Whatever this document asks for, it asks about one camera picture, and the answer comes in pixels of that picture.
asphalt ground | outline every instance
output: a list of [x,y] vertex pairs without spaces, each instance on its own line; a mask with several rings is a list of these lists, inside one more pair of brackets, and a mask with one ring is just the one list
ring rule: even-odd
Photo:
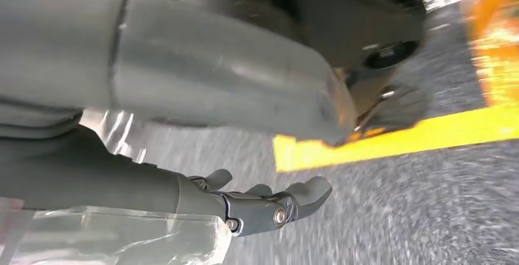
[[[462,21],[457,4],[429,14],[422,49],[395,77],[430,94],[428,117],[485,107]],[[272,137],[262,133],[150,124],[144,140],[146,161],[161,168],[230,170],[226,190],[280,190],[316,175],[332,183],[316,215],[234,239],[225,265],[519,264],[519,141],[278,174]]]

robotic arm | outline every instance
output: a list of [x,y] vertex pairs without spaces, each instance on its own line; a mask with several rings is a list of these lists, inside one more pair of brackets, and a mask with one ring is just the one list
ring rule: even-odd
[[83,108],[122,108],[178,123],[344,141],[356,123],[351,97],[312,49],[175,0],[0,6],[1,198],[26,211],[213,215],[246,236],[309,216],[330,195],[320,177],[280,193],[263,185],[219,192],[232,178],[225,170],[187,178],[133,163],[78,125]]

clear plastic bag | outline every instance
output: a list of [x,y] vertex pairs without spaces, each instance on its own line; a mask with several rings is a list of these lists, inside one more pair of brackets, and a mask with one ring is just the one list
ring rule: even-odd
[[105,207],[30,211],[0,198],[0,263],[221,264],[231,231],[216,216]]

